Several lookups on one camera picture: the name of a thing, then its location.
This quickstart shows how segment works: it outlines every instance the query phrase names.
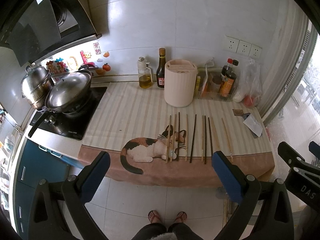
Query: pot handle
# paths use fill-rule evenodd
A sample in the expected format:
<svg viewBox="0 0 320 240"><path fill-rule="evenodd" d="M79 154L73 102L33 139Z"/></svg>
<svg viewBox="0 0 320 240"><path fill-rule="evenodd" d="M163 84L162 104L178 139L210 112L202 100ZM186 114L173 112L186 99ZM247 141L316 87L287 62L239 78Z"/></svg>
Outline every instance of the pot handle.
<svg viewBox="0 0 320 240"><path fill-rule="evenodd" d="M30 129L30 131L28 133L29 138L31 138L33 136L33 134L38 129L38 127L41 125L41 123L44 121L44 119L49 117L49 115L51 115L51 114L52 114L51 112L46 111L39 117L39 119L36 121L36 123L33 125L33 127Z"/></svg>

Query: calico cat illustration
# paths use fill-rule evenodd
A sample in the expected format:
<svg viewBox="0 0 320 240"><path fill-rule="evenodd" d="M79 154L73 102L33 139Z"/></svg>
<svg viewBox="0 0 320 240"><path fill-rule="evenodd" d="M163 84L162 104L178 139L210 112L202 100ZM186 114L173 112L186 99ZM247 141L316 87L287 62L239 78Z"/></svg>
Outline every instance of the calico cat illustration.
<svg viewBox="0 0 320 240"><path fill-rule="evenodd" d="M135 174L143 174L143 170L130 165L127 161L127 156L132 158L135 162L152 162L153 158L166 159L167 153L167 140L168 140L168 129L169 125L165 131L158 136L157 139L139 137L128 141L121 150L120 161L122 166L129 172ZM173 133L173 126L170 129L170 143L169 149L172 148L173 141L177 142L179 137L179 149L185 149L184 145L186 131L181 130L179 133ZM173 152L170 152L169 156L173 155L172 158L177 157L177 150L175 148Z"/></svg>

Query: striped tablecloth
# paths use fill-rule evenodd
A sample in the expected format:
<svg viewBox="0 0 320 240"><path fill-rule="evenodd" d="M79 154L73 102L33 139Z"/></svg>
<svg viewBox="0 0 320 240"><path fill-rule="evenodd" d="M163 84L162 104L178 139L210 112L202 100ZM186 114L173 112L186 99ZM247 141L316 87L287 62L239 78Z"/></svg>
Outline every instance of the striped tablecloth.
<svg viewBox="0 0 320 240"><path fill-rule="evenodd" d="M169 116L180 112L180 130L186 129L186 114L188 114L188 156L191 151L192 133L195 114L197 114L194 157L202 155L202 122L201 116L206 115L214 121L220 150L229 155L227 138L223 123L231 136L230 143L233 155L247 155L271 152L267 133L263 129L262 136L254 139L243 118L234 116L232 109L242 109L251 113L263 127L261 117L256 108L248 109L240 103L220 102L213 100L194 99L183 108L169 106L163 96L164 90L154 84L149 89L142 89L138 82L111 83L95 111L83 144L115 151L121 151L127 141L136 137L157 138L169 124ZM210 156L209 128L207 124L207 156ZM213 151L218 150L213 141Z"/></svg>

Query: wall socket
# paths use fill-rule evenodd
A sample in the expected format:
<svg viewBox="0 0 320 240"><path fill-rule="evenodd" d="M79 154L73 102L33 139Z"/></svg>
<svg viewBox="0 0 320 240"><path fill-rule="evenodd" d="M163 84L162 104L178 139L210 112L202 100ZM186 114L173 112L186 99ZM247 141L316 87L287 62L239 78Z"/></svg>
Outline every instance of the wall socket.
<svg viewBox="0 0 320 240"><path fill-rule="evenodd" d="M245 41L239 41L237 53L248 56L251 49L251 44Z"/></svg>
<svg viewBox="0 0 320 240"><path fill-rule="evenodd" d="M262 48L260 48L256 45L252 45L251 49L250 49L249 57L257 59L260 57L261 51L262 51Z"/></svg>
<svg viewBox="0 0 320 240"><path fill-rule="evenodd" d="M239 44L239 40L234 39L234 38L230 38L228 36L224 36L223 49L235 53L237 51L238 44Z"/></svg>

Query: gas stove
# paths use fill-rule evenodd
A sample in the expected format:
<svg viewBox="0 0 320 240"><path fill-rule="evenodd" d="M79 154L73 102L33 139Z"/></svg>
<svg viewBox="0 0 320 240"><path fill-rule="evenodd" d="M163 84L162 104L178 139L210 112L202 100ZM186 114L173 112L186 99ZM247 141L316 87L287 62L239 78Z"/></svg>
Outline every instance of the gas stove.
<svg viewBox="0 0 320 240"><path fill-rule="evenodd" d="M46 121L40 124L38 129L52 132L64 137L82 140L89 122L106 90L107 87L90 88L92 95L86 103L86 106L89 107L85 107L84 113L81 113L80 116L52 113L52 115ZM42 114L42 112L36 112L32 121L30 122L30 125L33 126Z"/></svg>

